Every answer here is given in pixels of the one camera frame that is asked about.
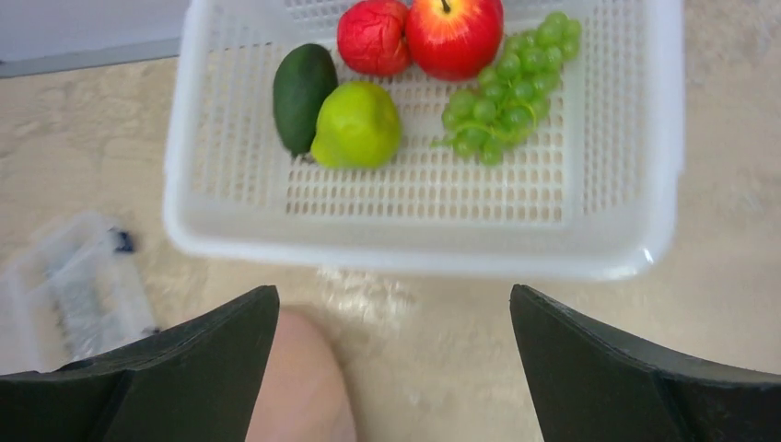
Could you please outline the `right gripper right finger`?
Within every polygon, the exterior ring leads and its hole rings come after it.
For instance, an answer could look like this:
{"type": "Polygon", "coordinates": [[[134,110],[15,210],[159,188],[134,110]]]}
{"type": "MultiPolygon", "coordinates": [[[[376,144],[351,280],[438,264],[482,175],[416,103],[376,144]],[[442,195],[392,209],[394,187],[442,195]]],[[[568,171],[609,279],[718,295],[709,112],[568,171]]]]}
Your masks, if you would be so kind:
{"type": "Polygon", "coordinates": [[[547,441],[776,441],[780,377],[652,343],[515,285],[510,317],[547,441]]]}

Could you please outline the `pink printed plastic bag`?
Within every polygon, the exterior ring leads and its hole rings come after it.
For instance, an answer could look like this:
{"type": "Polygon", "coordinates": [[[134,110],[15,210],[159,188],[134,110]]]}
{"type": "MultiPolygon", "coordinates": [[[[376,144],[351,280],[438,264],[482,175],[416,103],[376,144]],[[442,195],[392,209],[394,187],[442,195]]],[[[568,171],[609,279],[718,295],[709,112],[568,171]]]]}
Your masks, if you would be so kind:
{"type": "Polygon", "coordinates": [[[314,320],[280,311],[248,441],[356,441],[350,398],[334,351],[314,320]]]}

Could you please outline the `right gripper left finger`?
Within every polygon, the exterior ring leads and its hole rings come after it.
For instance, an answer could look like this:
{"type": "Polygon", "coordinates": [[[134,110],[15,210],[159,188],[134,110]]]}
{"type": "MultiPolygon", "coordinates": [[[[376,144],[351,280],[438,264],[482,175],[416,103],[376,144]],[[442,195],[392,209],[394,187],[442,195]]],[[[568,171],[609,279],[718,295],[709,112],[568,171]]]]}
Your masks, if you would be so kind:
{"type": "Polygon", "coordinates": [[[1,378],[5,441],[242,441],[280,313],[263,285],[52,372],[1,378]]]}

